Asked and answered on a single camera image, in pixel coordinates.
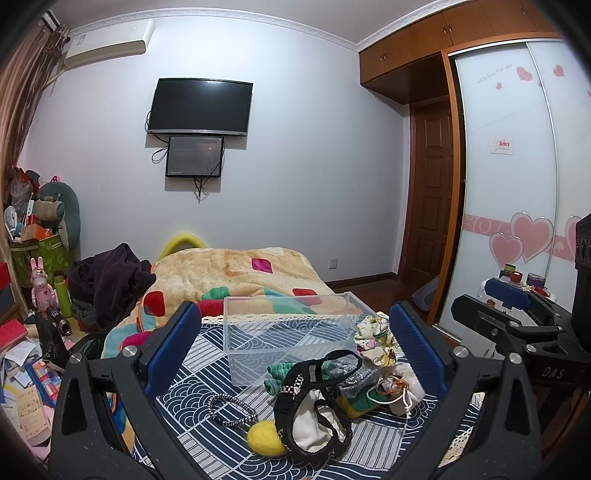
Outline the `colourful plush blanket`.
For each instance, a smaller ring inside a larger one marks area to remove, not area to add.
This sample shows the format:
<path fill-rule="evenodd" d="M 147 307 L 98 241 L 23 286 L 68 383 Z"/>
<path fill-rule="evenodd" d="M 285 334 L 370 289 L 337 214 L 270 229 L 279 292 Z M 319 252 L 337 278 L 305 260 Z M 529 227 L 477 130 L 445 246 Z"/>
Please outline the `colourful plush blanket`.
<path fill-rule="evenodd" d="M 332 293 L 304 254 L 281 247 L 189 248 L 158 260 L 151 273 L 155 282 L 107 334 L 103 358 L 117 356 L 127 337 L 164 326 L 185 301 L 197 304 L 205 317 L 215 317 L 226 297 Z"/>

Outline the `colourful blue book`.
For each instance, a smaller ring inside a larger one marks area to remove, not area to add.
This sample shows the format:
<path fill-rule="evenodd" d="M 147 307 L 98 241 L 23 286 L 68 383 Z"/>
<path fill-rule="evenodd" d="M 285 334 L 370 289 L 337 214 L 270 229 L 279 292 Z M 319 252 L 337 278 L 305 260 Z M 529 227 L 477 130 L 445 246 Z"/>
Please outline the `colourful blue book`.
<path fill-rule="evenodd" d="M 43 360 L 36 360 L 26 364 L 25 371 L 37 388 L 42 402 L 54 408 L 59 396 L 61 377 Z"/>

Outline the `white air conditioner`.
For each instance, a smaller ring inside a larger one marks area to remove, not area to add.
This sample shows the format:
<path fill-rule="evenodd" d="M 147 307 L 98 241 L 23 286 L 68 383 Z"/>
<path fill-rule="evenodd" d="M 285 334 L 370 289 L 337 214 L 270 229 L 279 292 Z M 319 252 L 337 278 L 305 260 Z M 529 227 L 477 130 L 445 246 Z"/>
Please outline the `white air conditioner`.
<path fill-rule="evenodd" d="M 98 28 L 72 38 L 64 59 L 66 69 L 120 57 L 142 55 L 154 32 L 152 19 Z"/>

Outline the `clear plastic storage box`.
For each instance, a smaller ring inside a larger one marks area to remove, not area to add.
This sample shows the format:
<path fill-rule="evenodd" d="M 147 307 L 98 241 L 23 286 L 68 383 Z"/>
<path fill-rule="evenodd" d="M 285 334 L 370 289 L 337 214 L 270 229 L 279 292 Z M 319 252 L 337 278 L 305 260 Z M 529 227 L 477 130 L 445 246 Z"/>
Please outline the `clear plastic storage box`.
<path fill-rule="evenodd" d="M 228 297 L 223 304 L 223 351 L 233 385 L 260 385 L 267 367 L 356 348 L 356 325 L 377 313 L 352 293 Z"/>

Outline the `yellow felt ball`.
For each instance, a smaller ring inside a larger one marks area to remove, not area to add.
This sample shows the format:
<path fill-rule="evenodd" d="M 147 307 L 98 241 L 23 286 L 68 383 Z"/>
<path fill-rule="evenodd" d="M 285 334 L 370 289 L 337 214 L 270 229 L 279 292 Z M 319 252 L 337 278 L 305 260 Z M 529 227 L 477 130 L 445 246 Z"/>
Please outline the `yellow felt ball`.
<path fill-rule="evenodd" d="M 280 458 L 287 455 L 287 447 L 277 434 L 273 420 L 259 421 L 249 428 L 247 446 L 253 453 L 263 457 Z"/>

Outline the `yellow plush pillow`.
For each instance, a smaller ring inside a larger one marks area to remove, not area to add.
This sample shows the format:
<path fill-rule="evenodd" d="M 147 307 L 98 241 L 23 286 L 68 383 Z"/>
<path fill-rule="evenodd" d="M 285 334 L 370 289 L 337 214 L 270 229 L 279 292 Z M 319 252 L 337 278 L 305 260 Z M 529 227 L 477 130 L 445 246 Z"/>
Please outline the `yellow plush pillow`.
<path fill-rule="evenodd" d="M 182 249 L 186 248 L 205 248 L 206 245 L 204 241 L 198 238 L 195 235 L 189 233 L 182 233 L 174 236 L 171 240 L 169 240 L 166 245 L 164 246 L 163 250 L 159 254 L 158 259 L 161 260 L 164 257 L 176 253 Z"/>

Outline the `yellow green sponge cloth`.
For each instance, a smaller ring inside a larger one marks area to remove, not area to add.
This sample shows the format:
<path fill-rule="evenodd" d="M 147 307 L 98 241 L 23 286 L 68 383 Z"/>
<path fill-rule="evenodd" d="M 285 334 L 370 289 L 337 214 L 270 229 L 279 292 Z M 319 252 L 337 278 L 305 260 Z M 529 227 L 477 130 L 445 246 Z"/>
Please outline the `yellow green sponge cloth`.
<path fill-rule="evenodd" d="M 340 395 L 337 399 L 337 405 L 349 419 L 359 418 L 381 406 L 380 403 L 370 400 L 366 391 L 360 392 L 353 398 Z"/>

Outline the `floral fabric scrunchie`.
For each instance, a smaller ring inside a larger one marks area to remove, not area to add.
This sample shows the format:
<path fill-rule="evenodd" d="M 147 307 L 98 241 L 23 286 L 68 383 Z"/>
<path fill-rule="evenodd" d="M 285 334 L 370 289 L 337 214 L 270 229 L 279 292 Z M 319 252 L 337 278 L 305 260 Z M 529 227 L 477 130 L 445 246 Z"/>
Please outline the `floral fabric scrunchie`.
<path fill-rule="evenodd" d="M 385 313 L 378 312 L 376 315 L 363 317 L 356 324 L 353 340 L 359 354 L 374 366 L 388 368 L 396 364 L 398 342 Z"/>

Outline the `blue white patterned cloth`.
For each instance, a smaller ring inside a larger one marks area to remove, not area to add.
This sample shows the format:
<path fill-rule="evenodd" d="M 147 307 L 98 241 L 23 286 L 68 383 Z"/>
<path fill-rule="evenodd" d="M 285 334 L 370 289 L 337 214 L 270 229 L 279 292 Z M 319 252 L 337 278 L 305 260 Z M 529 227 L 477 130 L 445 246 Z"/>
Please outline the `blue white patterned cloth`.
<path fill-rule="evenodd" d="M 408 451 L 437 407 L 394 337 L 386 315 L 363 317 L 353 348 L 331 349 L 334 321 L 301 319 L 249 330 L 246 349 L 266 350 L 263 382 L 240 387 L 221 327 L 207 325 L 156 400 L 189 456 L 213 479 L 379 479 Z M 314 338 L 307 357 L 270 351 Z"/>

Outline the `white heart wardrobe door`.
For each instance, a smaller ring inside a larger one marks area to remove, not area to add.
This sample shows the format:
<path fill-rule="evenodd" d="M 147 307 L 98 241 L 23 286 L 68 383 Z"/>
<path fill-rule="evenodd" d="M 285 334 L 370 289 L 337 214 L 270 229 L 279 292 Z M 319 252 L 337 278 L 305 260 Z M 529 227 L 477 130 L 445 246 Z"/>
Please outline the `white heart wardrobe door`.
<path fill-rule="evenodd" d="M 590 82 L 570 48 L 533 40 L 452 57 L 463 107 L 463 225 L 446 302 L 512 264 L 573 304 L 575 226 L 590 212 Z"/>

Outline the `pink rabbit figurine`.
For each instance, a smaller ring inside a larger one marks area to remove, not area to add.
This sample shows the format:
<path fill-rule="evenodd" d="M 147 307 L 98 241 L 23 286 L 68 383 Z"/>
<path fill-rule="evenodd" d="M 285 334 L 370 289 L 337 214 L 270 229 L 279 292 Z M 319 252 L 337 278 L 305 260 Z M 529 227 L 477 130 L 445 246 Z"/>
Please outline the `pink rabbit figurine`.
<path fill-rule="evenodd" d="M 32 285 L 31 296 L 32 304 L 35 309 L 45 318 L 48 319 L 46 309 L 48 306 L 55 306 L 58 308 L 58 301 L 53 287 L 47 279 L 47 274 L 44 269 L 43 258 L 38 257 L 30 259 Z"/>

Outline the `large black wall television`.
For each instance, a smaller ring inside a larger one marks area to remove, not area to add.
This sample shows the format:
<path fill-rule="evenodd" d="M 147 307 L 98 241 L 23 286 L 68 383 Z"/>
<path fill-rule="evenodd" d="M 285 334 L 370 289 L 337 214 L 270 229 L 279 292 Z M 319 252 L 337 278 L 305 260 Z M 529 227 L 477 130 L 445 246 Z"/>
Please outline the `large black wall television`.
<path fill-rule="evenodd" d="M 253 84 L 204 78 L 160 78 L 147 132 L 246 136 Z"/>

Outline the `brown curtain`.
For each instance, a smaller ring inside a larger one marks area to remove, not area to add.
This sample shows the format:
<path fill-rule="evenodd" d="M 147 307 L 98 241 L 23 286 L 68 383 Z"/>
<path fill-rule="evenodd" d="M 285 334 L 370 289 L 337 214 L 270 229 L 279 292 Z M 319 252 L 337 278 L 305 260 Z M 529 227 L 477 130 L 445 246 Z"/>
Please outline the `brown curtain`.
<path fill-rule="evenodd" d="M 1 70 L 1 194 L 21 155 L 33 117 L 50 75 L 60 63 L 70 29 L 50 32 L 38 22 Z"/>

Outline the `wooden overhead cabinet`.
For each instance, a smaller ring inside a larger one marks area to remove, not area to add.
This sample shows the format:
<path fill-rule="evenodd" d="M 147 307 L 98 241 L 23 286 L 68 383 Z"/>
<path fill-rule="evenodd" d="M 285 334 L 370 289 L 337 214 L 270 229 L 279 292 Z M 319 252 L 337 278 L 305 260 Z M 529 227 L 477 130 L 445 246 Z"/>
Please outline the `wooden overhead cabinet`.
<path fill-rule="evenodd" d="M 531 1 L 468 1 L 394 32 L 360 53 L 360 84 L 399 104 L 448 94 L 443 53 L 556 30 Z"/>

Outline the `black chain purse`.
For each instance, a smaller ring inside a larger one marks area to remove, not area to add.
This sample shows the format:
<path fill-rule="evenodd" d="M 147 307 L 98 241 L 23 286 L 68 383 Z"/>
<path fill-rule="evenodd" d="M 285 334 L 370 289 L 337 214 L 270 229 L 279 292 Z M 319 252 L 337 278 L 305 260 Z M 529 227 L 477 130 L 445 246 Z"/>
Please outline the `black chain purse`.
<path fill-rule="evenodd" d="M 329 360 L 353 355 L 360 367 L 362 359 L 349 350 L 335 350 L 321 359 L 298 362 L 287 373 L 273 406 L 274 423 L 280 440 L 298 462 L 318 468 L 342 457 L 352 442 L 352 422 L 334 399 L 337 384 L 322 378 L 322 366 Z"/>

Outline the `brown wooden door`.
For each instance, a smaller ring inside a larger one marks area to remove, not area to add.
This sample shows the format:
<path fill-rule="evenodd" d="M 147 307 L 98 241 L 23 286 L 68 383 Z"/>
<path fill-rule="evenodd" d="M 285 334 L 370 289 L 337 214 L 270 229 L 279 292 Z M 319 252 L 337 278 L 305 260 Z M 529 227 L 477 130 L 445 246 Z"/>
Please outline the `brown wooden door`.
<path fill-rule="evenodd" d="M 439 275 L 448 239 L 452 199 L 453 137 L 450 102 L 411 109 L 410 210 L 401 281 L 418 289 Z"/>

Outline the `green knitted cloth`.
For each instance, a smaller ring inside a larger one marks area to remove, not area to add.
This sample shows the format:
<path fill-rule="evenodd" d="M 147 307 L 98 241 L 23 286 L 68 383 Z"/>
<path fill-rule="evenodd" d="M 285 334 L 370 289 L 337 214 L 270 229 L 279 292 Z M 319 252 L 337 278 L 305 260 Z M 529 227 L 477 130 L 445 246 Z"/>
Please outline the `green knitted cloth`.
<path fill-rule="evenodd" d="M 287 373 L 296 363 L 290 361 L 278 362 L 276 364 L 267 367 L 267 377 L 263 380 L 263 386 L 267 394 L 270 396 L 276 396 L 280 392 L 280 387 L 283 385 L 284 378 L 287 377 Z"/>

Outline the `cream drawstring pouch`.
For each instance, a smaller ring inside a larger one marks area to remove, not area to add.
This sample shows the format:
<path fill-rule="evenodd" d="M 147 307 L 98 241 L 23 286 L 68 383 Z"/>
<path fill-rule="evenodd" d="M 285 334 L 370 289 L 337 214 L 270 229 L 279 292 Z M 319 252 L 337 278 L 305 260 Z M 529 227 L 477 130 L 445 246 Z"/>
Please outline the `cream drawstring pouch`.
<path fill-rule="evenodd" d="M 387 406 L 394 415 L 410 418 L 424 400 L 426 392 L 409 363 L 400 363 L 384 371 L 366 397 L 374 404 Z"/>

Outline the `small black wall monitor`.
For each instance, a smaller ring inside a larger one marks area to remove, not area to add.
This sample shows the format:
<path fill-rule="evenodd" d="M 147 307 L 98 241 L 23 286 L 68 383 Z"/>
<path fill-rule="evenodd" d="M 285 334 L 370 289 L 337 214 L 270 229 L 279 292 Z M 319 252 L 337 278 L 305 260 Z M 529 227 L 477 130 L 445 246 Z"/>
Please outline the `small black wall monitor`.
<path fill-rule="evenodd" d="M 219 178 L 224 142 L 214 136 L 172 136 L 165 175 L 169 178 Z"/>

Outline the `grey neck pillow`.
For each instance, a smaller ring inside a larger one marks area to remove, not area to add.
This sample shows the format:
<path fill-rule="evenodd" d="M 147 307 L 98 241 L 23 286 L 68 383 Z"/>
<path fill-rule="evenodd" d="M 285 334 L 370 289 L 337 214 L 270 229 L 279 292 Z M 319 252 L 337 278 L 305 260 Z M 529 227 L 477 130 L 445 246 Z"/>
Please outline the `grey neck pillow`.
<path fill-rule="evenodd" d="M 34 202 L 33 214 L 42 225 L 56 227 L 62 245 L 69 251 L 79 244 L 81 221 L 78 198 L 74 190 L 63 182 L 43 185 Z"/>

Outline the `dark purple clothing pile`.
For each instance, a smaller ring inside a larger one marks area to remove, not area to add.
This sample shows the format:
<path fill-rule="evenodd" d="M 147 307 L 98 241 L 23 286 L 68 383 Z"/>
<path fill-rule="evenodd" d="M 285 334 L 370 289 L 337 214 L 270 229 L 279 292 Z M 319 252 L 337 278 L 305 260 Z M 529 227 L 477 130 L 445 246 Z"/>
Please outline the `dark purple clothing pile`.
<path fill-rule="evenodd" d="M 75 261 L 67 273 L 73 316 L 86 326 L 110 330 L 155 281 L 151 263 L 140 260 L 126 243 Z"/>

